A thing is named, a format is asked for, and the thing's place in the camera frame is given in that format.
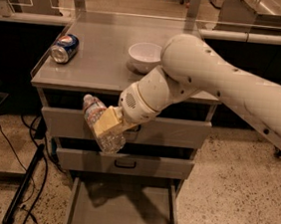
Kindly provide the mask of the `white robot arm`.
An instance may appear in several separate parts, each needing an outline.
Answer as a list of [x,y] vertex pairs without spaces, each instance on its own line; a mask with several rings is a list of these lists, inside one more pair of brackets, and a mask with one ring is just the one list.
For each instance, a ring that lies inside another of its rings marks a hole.
[[205,91],[217,97],[281,150],[281,85],[233,67],[201,39],[179,34],[166,42],[160,64],[122,91],[93,125],[96,137],[151,121],[169,105]]

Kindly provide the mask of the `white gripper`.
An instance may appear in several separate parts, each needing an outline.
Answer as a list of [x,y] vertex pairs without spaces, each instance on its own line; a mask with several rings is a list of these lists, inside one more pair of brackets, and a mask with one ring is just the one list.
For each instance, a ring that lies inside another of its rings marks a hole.
[[117,134],[138,126],[138,123],[151,121],[163,109],[181,103],[198,92],[199,89],[173,80],[158,65],[145,77],[126,87],[121,93],[118,107],[105,109],[93,125],[95,136]]

